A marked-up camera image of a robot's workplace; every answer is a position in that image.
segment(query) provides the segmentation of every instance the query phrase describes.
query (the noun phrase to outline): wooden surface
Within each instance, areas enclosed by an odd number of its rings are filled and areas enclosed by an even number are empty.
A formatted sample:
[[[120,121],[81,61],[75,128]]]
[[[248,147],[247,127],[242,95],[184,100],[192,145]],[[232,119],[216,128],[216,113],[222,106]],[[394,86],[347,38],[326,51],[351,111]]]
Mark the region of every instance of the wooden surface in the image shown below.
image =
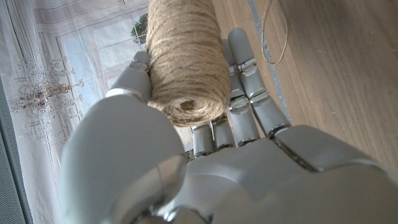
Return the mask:
[[[214,0],[223,37],[246,30],[271,96],[274,82],[246,0]],[[255,0],[260,18],[265,0]],[[294,125],[307,124],[398,173],[398,1],[275,0],[266,23]]]

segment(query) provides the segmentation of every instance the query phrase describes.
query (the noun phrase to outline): lace curtain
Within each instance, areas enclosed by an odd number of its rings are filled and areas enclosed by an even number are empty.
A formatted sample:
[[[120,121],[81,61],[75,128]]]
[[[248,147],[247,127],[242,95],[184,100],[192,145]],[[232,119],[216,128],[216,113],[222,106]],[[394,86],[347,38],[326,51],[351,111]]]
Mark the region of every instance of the lace curtain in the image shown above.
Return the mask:
[[[0,0],[0,74],[34,223],[62,223],[62,147],[88,108],[145,49],[147,5]],[[179,131],[189,136],[189,130]]]

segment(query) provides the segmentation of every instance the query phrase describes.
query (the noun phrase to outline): spool of twine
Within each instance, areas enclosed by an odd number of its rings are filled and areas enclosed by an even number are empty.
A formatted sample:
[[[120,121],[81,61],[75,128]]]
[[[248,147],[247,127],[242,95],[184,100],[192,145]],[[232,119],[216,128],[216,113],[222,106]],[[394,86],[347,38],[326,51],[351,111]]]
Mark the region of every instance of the spool of twine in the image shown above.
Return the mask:
[[[212,0],[151,0],[149,106],[175,126],[217,118],[229,103],[229,70]]]

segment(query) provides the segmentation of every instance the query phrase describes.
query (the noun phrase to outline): tree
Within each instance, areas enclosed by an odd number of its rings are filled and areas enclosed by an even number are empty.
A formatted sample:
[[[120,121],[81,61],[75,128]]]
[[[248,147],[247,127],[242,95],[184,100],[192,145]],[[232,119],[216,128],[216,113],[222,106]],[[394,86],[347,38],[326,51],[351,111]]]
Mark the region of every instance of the tree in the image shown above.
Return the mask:
[[[144,44],[146,42],[147,26],[148,26],[148,13],[142,15],[139,20],[134,24],[136,29],[132,28],[131,35],[134,38],[134,43]]]

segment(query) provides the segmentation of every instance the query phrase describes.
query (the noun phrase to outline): white robotic hand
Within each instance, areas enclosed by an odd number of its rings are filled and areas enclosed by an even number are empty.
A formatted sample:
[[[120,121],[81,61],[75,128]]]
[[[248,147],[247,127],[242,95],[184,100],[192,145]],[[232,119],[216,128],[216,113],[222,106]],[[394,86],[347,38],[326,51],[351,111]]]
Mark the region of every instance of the white robotic hand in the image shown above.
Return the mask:
[[[242,29],[224,47],[234,134],[225,116],[213,134],[194,127],[187,164],[171,123],[146,105],[149,57],[137,53],[65,146],[65,223],[398,223],[397,177],[333,136],[290,127]]]
[[[130,223],[180,190],[185,152],[170,121],[147,106],[148,64],[149,56],[137,53],[65,145],[65,223]]]

